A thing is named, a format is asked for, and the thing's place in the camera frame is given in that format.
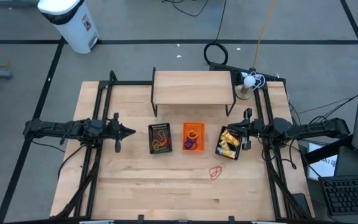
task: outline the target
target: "wooden tabletop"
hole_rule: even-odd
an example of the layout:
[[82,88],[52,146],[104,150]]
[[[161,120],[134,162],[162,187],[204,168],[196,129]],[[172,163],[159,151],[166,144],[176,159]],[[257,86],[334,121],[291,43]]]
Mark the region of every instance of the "wooden tabletop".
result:
[[[267,85],[273,115],[291,121],[283,83]],[[98,82],[83,82],[74,120],[92,116],[97,86]],[[118,112],[119,121],[136,133],[123,140],[120,153],[114,152],[113,140],[104,141],[92,218],[136,220],[143,214],[146,220],[227,220],[230,215],[236,220],[274,220],[268,174],[258,140],[251,138],[252,148],[241,151],[238,161],[214,153],[221,126],[240,122],[247,108],[255,111],[251,119],[257,117],[254,98],[237,100],[229,117],[224,116],[224,108],[219,105],[167,105],[158,109],[156,118],[150,93],[151,86],[112,88],[109,117]],[[182,151],[185,121],[205,123],[204,152]],[[170,123],[173,152],[149,154],[148,125],[157,123]],[[69,140],[65,158],[78,146],[78,141]],[[299,153],[292,153],[296,166],[302,167]],[[51,215],[60,212],[78,188],[84,154],[85,150],[80,151],[62,169]],[[282,157],[288,158],[288,148],[282,149]],[[217,165],[222,166],[222,174],[211,180],[208,171]],[[287,162],[283,166],[289,191],[304,193],[314,216],[303,169],[294,170]],[[285,217],[279,188],[277,192]]]
[[156,71],[156,105],[231,105],[234,102],[229,71]]

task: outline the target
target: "black keyboard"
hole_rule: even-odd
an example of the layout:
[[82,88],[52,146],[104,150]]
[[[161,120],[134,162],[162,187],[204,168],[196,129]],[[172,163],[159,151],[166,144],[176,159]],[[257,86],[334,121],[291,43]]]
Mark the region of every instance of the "black keyboard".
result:
[[358,175],[324,177],[319,181],[330,215],[358,214]]

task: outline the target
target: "white trash can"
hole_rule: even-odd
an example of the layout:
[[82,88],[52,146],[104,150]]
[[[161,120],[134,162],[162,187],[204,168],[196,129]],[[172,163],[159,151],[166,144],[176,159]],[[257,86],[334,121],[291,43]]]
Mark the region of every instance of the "white trash can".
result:
[[38,9],[54,24],[75,52],[91,52],[99,34],[85,0],[40,0]]

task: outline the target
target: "plastic basket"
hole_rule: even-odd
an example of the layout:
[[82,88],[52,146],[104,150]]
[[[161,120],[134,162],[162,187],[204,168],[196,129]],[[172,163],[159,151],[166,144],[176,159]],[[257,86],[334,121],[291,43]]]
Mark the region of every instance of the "plastic basket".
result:
[[230,150],[236,152],[236,156],[234,157],[234,159],[235,159],[235,160],[238,160],[239,154],[240,154],[240,149],[241,149],[241,144],[242,144],[242,143],[241,143],[241,142],[242,142],[242,136],[241,136],[237,131],[231,130],[231,129],[229,129],[228,127],[225,127],[225,126],[222,126],[222,130],[221,130],[221,132],[219,133],[218,143],[216,143],[215,153],[216,153],[217,155],[219,155],[219,156],[222,156],[222,155],[220,155],[220,154],[218,153],[218,147],[221,147],[221,146],[219,145],[219,142],[222,141],[222,140],[221,140],[221,135],[222,135],[222,133],[223,133],[225,130],[228,130],[229,133],[239,141],[239,145],[238,145],[238,146],[233,146],[232,144],[227,144],[227,145],[229,145]]
[[[198,134],[198,137],[194,141],[194,145],[196,144],[196,147],[193,147],[191,149],[187,149],[185,147],[185,143],[188,139],[189,132],[193,130]],[[197,123],[197,122],[184,122],[183,123],[183,142],[182,142],[182,149],[184,151],[190,151],[190,152],[203,152],[205,147],[205,141],[204,141],[204,123]]]
[[[153,141],[161,141],[164,136],[168,138],[166,148],[160,149],[158,151],[155,150],[153,148]],[[150,154],[172,152],[171,129],[169,123],[149,125],[149,148]]]

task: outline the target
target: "paper sign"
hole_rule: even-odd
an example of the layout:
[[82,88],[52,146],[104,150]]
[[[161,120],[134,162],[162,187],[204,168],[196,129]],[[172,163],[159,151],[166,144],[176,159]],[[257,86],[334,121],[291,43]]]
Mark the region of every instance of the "paper sign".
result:
[[[312,152],[316,149],[321,148],[321,146],[313,143],[309,143],[308,152]],[[335,171],[337,155],[331,156],[329,158],[322,159],[310,166],[318,173],[321,177],[332,177]],[[317,174],[308,167],[308,178],[311,180],[318,180]]]

